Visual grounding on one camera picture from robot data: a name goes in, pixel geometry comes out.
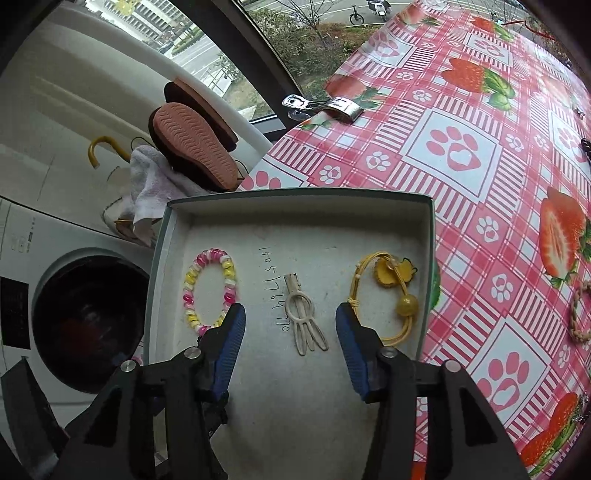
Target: bicycle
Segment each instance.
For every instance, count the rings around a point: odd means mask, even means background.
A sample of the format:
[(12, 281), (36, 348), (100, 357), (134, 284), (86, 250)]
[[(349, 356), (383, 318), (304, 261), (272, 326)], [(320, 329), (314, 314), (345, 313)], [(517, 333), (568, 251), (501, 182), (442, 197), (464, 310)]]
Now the bicycle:
[(351, 25), (363, 25), (365, 20), (363, 16), (357, 12), (357, 5), (351, 5), (353, 7), (353, 13), (349, 16), (349, 22)]

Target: box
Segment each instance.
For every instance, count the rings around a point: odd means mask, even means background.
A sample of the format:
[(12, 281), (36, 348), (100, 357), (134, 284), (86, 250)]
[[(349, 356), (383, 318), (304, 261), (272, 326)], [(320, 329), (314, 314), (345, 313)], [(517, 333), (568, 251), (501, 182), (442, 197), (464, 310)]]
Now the box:
[[(246, 332), (230, 382), (230, 423), (212, 447), (231, 478), (359, 479), (377, 406), (351, 386), (335, 330), (335, 311), (346, 301), (355, 265), (387, 251), (417, 267), (409, 283), (420, 311), (411, 336), (398, 348), (420, 356), (427, 329), (434, 268), (434, 207), (420, 194), (355, 189), (280, 189), (235, 192), (170, 202), (150, 278), (146, 360), (165, 361), (196, 344), (183, 320), (184, 275), (208, 248), (229, 253), (236, 267), (238, 301)], [(297, 273), (315, 304), (315, 320), (329, 350), (297, 353), (282, 306), (283, 275)], [(196, 310), (206, 323), (222, 307), (218, 265), (199, 275)], [(381, 336), (402, 326), (394, 308), (400, 288), (363, 275), (360, 321)]]

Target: table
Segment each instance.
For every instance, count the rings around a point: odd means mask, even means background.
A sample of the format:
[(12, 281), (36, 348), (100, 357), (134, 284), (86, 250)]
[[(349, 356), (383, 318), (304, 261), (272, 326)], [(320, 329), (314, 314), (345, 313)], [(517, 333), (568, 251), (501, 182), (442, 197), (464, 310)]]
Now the table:
[[(419, 0), (376, 31), (326, 90), (365, 112), (353, 125), (324, 112), (303, 122), (240, 188), (432, 196), (441, 278), (423, 360), (460, 361), (521, 451), (551, 430), (568, 393), (590, 391), (589, 345), (567, 331), (574, 288), (591, 279), (591, 172), (580, 149), (589, 122), (574, 111), (591, 112), (589, 94), (531, 41), (440, 0)], [(579, 307), (583, 330), (589, 304)], [(548, 477), (579, 430), (532, 474)]]

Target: brown slipper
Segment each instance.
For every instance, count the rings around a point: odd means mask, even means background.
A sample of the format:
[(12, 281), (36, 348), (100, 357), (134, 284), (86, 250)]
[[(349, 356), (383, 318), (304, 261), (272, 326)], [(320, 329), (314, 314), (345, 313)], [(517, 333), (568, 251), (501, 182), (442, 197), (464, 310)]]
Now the brown slipper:
[(204, 189), (228, 192), (238, 186), (238, 168), (209, 124), (181, 103), (166, 103), (148, 121), (150, 136), (170, 166)]
[(164, 86), (164, 98), (167, 103), (182, 103), (201, 115), (216, 134), (223, 147), (231, 152), (236, 148), (238, 137), (205, 98), (180, 79), (168, 82)]

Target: scooter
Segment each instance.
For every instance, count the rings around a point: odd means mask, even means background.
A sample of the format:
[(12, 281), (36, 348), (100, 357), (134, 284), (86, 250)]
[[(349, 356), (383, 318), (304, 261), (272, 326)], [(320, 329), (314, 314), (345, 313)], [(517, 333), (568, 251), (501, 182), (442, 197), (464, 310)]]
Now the scooter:
[(369, 9), (379, 16), (383, 22), (387, 20), (386, 14), (391, 12), (390, 4), (386, 0), (368, 0)]

